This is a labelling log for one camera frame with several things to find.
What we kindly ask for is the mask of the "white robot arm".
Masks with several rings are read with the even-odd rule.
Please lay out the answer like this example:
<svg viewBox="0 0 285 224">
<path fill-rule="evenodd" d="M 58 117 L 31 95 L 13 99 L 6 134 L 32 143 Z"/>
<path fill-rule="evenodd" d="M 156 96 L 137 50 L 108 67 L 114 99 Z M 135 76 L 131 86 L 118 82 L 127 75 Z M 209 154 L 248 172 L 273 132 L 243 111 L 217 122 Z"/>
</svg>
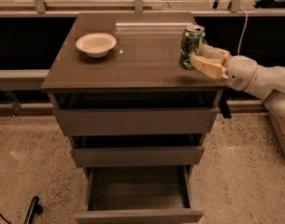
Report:
<svg viewBox="0 0 285 224">
<path fill-rule="evenodd" d="M 200 55 L 193 54 L 194 68 L 235 90 L 260 99 L 266 109 L 285 122 L 285 67 L 264 67 L 242 55 L 204 45 Z"/>
</svg>

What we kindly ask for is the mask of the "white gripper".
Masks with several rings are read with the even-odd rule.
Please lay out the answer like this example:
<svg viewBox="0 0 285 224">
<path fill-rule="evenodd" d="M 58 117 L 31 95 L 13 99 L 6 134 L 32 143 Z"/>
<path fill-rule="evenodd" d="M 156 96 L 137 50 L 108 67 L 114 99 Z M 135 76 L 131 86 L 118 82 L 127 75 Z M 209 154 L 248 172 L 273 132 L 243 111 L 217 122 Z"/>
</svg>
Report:
<svg viewBox="0 0 285 224">
<path fill-rule="evenodd" d="M 194 68 L 213 79 L 223 82 L 235 91 L 252 91 L 253 79 L 258 70 L 256 61 L 246 56 L 233 56 L 228 50 L 204 45 L 202 56 L 193 55 L 190 62 Z"/>
</svg>

